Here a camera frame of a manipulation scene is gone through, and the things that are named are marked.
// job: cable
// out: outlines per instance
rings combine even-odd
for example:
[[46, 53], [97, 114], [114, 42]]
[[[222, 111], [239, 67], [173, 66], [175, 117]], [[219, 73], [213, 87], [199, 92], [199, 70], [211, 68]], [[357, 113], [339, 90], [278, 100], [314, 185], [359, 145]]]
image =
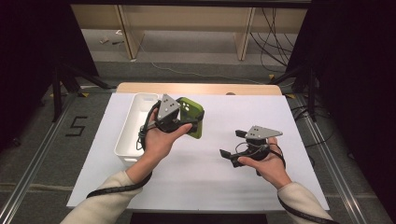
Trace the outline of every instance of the cable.
[[305, 147], [305, 148], [307, 148], [307, 147], [314, 147], [314, 146], [320, 145], [320, 144], [322, 144], [322, 143], [325, 143], [325, 142], [327, 142], [329, 139], [331, 139], [333, 135], [334, 135], [334, 129], [332, 129], [332, 132], [330, 133], [330, 135], [329, 135], [326, 139], [324, 139], [324, 140], [322, 140], [322, 141], [320, 141], [320, 142], [317, 142], [317, 143], [315, 143], [315, 144], [307, 145], [307, 146], [304, 146], [304, 147]]
[[256, 40], [256, 38], [253, 36], [252, 33], [250, 33], [251, 37], [253, 37], [254, 42], [256, 42], [256, 44], [258, 46], [260, 46], [260, 49], [262, 49], [262, 51], [264, 51], [266, 54], [268, 54], [268, 56], [270, 56], [272, 59], [274, 59], [275, 61], [277, 61], [278, 63], [282, 64], [283, 66], [288, 66], [285, 63], [282, 63], [278, 58], [276, 58], [274, 55], [272, 55], [270, 52], [268, 52], [268, 50], [266, 50], [265, 48], [262, 47], [262, 45], [259, 44], [259, 42]]
[[[262, 39], [262, 36], [260, 35], [260, 33], [256, 33], [256, 35], [259, 36], [259, 39], [261, 39], [262, 42], [264, 42], [265, 45], [268, 45], [268, 46], [273, 47], [273, 48], [275, 48], [275, 49], [279, 49], [279, 46], [272, 45], [272, 44], [268, 43], [267, 40]], [[289, 49], [283, 49], [283, 50], [285, 50], [285, 51], [291, 53], [291, 50], [289, 50]]]
[[[141, 45], [140, 42], [139, 42], [139, 47], [143, 50], [143, 52], [147, 53], [147, 52], [145, 51], [145, 49], [143, 48], [143, 46]], [[160, 67], [160, 66], [156, 65], [152, 60], [150, 60], [150, 63], [151, 63], [154, 67], [156, 67], [156, 68], [158, 68], [158, 69], [167, 70], [167, 71], [170, 71], [170, 72], [173, 72], [173, 73], [177, 73], [177, 74], [182, 74], [182, 75], [193, 75], [193, 76], [198, 76], [198, 77], [222, 77], [222, 78], [231, 79], [231, 80], [246, 81], [246, 82], [252, 82], [252, 83], [262, 84], [262, 85], [265, 84], [265, 83], [258, 82], [258, 81], [254, 81], [254, 80], [247, 79], [247, 78], [225, 77], [225, 76], [210, 76], [210, 75], [201, 75], [201, 74], [193, 73], [193, 72], [179, 72], [179, 71], [174, 70], [174, 69], [172, 69], [172, 68]]]
[[268, 18], [267, 18], [266, 14], [265, 14], [265, 11], [264, 11], [264, 8], [263, 8], [263, 7], [262, 7], [262, 15], [264, 16], [265, 20], [267, 21], [268, 27], [270, 28], [270, 34], [272, 33], [273, 36], [274, 36], [274, 38], [275, 38], [275, 40], [276, 40], [276, 45], [278, 46], [278, 52], [279, 52], [280, 57], [282, 58], [282, 61], [284, 61], [284, 60], [283, 60], [282, 54], [280, 53], [280, 50], [279, 50], [279, 49], [282, 49], [283, 54], [284, 54], [285, 57], [289, 60], [289, 58], [286, 56], [286, 53], [285, 53], [285, 51], [283, 50], [282, 46], [280, 45], [280, 42], [279, 42], [279, 40], [277, 39], [277, 36], [276, 36], [276, 26], [275, 26], [275, 21], [276, 21], [276, 9], [273, 8], [273, 23], [272, 23], [272, 25], [271, 25], [270, 22], [268, 21]]
[[308, 155], [309, 160], [311, 161], [312, 168], [315, 168], [315, 160], [310, 155]]
[[286, 37], [286, 39], [289, 41], [289, 44], [294, 48], [294, 45], [293, 44], [291, 44], [291, 41], [289, 40], [289, 38], [288, 38], [288, 36], [286, 35], [286, 34], [283, 34], [285, 37]]

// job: white tray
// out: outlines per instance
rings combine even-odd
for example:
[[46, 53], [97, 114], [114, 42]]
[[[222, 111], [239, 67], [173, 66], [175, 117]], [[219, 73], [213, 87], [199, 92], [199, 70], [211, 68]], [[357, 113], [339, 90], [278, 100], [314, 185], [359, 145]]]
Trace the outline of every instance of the white tray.
[[126, 166], [131, 166], [143, 155], [143, 149], [137, 150], [140, 127], [144, 125], [150, 109], [158, 102], [159, 95], [154, 93], [137, 93], [132, 100], [128, 115], [122, 126], [119, 140], [114, 148], [116, 155]]

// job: black cable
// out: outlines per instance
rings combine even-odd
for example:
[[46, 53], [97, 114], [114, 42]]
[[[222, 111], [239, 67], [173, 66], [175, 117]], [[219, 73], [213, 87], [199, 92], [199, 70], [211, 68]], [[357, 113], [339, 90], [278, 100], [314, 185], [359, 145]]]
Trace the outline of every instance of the black cable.
[[320, 141], [320, 142], [318, 142], [318, 143], [311, 144], [311, 145], [307, 145], [307, 146], [304, 146], [304, 147], [305, 147], [305, 148], [307, 148], [307, 147], [314, 147], [314, 146], [320, 145], [320, 144], [322, 144], [322, 143], [325, 143], [325, 142], [329, 141], [329, 139], [331, 139], [333, 135], [334, 135], [334, 129], [332, 129], [332, 132], [330, 133], [330, 135], [329, 135], [326, 139], [324, 139], [324, 140], [322, 140], [322, 141]]
[[302, 112], [300, 112], [300, 114], [296, 118], [294, 118], [294, 121], [297, 121], [298, 119], [300, 119], [302, 117], [303, 113], [305, 113], [306, 111], [308, 111], [308, 109], [304, 109]]
[[336, 221], [330, 220], [330, 219], [326, 219], [326, 218], [322, 218], [322, 217], [314, 217], [311, 215], [308, 215], [307, 213], [303, 213], [301, 211], [298, 211], [294, 208], [289, 207], [287, 204], [285, 204], [280, 198], [279, 196], [277, 196], [277, 198], [279, 199], [280, 204], [282, 205], [282, 207], [285, 208], [286, 211], [292, 213], [293, 215], [300, 217], [302, 219], [314, 222], [314, 223], [322, 223], [322, 224], [339, 224]]
[[120, 192], [140, 189], [140, 188], [142, 188], [143, 186], [145, 186], [149, 182], [149, 180], [151, 179], [151, 176], [152, 176], [152, 172], [149, 173], [149, 175], [146, 176], [140, 183], [137, 183], [137, 184], [134, 184], [134, 185], [94, 190], [94, 191], [92, 191], [91, 193], [89, 193], [87, 195], [87, 198], [91, 198], [91, 197], [99, 196], [99, 195], [104, 195], [104, 194], [120, 193]]
[[[265, 45], [268, 45], [268, 46], [273, 47], [273, 48], [275, 48], [275, 49], [279, 49], [279, 46], [272, 45], [272, 44], [268, 43], [268, 40], [264, 40], [264, 39], [262, 38], [262, 36], [260, 35], [260, 33], [257, 33], [257, 36], [259, 37], [260, 40], [262, 40], [262, 42], [264, 42]], [[283, 50], [285, 50], [285, 51], [291, 53], [291, 50], [289, 50], [289, 49], [283, 49]]]
[[284, 61], [283, 56], [282, 56], [282, 53], [280, 52], [279, 49], [282, 49], [282, 52], [283, 52], [283, 54], [285, 55], [285, 57], [286, 57], [287, 59], [289, 59], [289, 58], [288, 58], [288, 56], [286, 56], [286, 53], [285, 53], [285, 51], [283, 50], [282, 46], [280, 45], [280, 42], [279, 42], [279, 40], [277, 39], [277, 36], [276, 36], [276, 26], [275, 26], [276, 9], [273, 8], [273, 23], [272, 23], [272, 25], [271, 25], [270, 22], [268, 21], [268, 18], [267, 18], [267, 16], [266, 16], [265, 12], [264, 12], [264, 8], [263, 8], [263, 7], [262, 7], [262, 15], [264, 16], [265, 20], [267, 21], [268, 27], [270, 28], [270, 34], [272, 33], [273, 36], [274, 36], [274, 38], [275, 38], [275, 41], [276, 41], [276, 45], [277, 45], [277, 49], [278, 49], [279, 55], [280, 55], [280, 57], [282, 58], [282, 61], [283, 61], [284, 63], [286, 63], [286, 62]]
[[285, 60], [283, 59], [282, 53], [280, 52], [279, 47], [282, 47], [279, 43], [279, 41], [277, 40], [277, 36], [276, 36], [276, 26], [275, 26], [275, 19], [276, 19], [276, 9], [273, 8], [273, 24], [272, 24], [272, 31], [273, 31], [273, 35], [276, 41], [276, 45], [278, 46], [277, 52], [279, 52], [280, 58], [282, 59], [283, 63], [286, 63]]
[[262, 47], [262, 45], [259, 44], [259, 42], [257, 42], [256, 38], [254, 38], [253, 34], [250, 33], [251, 37], [253, 37], [254, 42], [256, 42], [256, 44], [259, 46], [260, 49], [262, 49], [266, 54], [268, 54], [268, 56], [270, 56], [272, 59], [274, 59], [275, 61], [279, 62], [280, 64], [282, 64], [283, 66], [288, 66], [285, 63], [282, 63], [278, 58], [276, 58], [274, 55], [272, 55], [270, 52], [268, 52], [268, 50], [264, 49]]
[[289, 40], [289, 38], [288, 38], [288, 36], [286, 35], [286, 34], [283, 34], [285, 37], [286, 37], [286, 39], [289, 41], [289, 44], [294, 48], [294, 45], [293, 44], [291, 44], [291, 41]]
[[315, 168], [315, 160], [310, 155], [308, 155], [309, 160], [311, 161], [312, 168]]

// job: gray floor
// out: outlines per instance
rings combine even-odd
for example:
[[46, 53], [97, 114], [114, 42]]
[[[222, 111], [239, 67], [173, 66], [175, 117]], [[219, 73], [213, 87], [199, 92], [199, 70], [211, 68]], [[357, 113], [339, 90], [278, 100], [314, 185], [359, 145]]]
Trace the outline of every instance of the gray floor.
[[[261, 51], [252, 39], [246, 59], [238, 61], [233, 34], [147, 32], [137, 59], [131, 62], [122, 43], [112, 45], [112, 42], [122, 41], [122, 35], [117, 35], [116, 31], [83, 33], [101, 78], [110, 84], [117, 85], [122, 81], [251, 84], [268, 83], [269, 75], [277, 77], [281, 74], [263, 68]], [[100, 40], [104, 37], [109, 41], [101, 44]], [[296, 35], [288, 37], [293, 42]], [[279, 41], [284, 48], [291, 49], [289, 41], [283, 35], [279, 35]], [[268, 49], [281, 59], [277, 49]], [[263, 55], [262, 61], [269, 69], [285, 69], [268, 56]], [[287, 80], [280, 85], [284, 93], [291, 93], [292, 81]], [[80, 83], [84, 87], [92, 85], [84, 80], [80, 80]], [[11, 223], [59, 223], [70, 211], [65, 205], [111, 95], [111, 92], [98, 88], [88, 88], [85, 92], [89, 93], [86, 97], [67, 96], [68, 99], [73, 99], [72, 104], [67, 109], [59, 132]], [[290, 109], [306, 105], [304, 94], [294, 96], [295, 99], [288, 98]], [[50, 129], [53, 116], [50, 90], [44, 96], [43, 103], [25, 128], [21, 136], [21, 146], [11, 147], [0, 154], [0, 204], [7, 201]], [[319, 95], [317, 105], [324, 106]], [[292, 111], [295, 115], [300, 112], [301, 110]], [[366, 220], [365, 223], [392, 223], [356, 162], [348, 157], [347, 147], [331, 116], [322, 107], [318, 107], [316, 112], [319, 130], [325, 139], [329, 138], [325, 145], [335, 158], [336, 165]], [[86, 117], [78, 120], [79, 125], [85, 126], [82, 135], [67, 137], [68, 134], [76, 132], [70, 129], [70, 125], [78, 116]], [[307, 147], [306, 151], [315, 162], [314, 170], [331, 208], [329, 213], [340, 223], [357, 223], [348, 212], [346, 202], [343, 202], [343, 197], [334, 184], [332, 172], [320, 148], [323, 144], [315, 145], [316, 139], [307, 124], [309, 120], [310, 118], [301, 118], [296, 124], [304, 144], [313, 145]], [[131, 211], [124, 212], [118, 223], [129, 223], [131, 214]], [[271, 213], [267, 215], [267, 219], [269, 223], [291, 223], [286, 213]]]

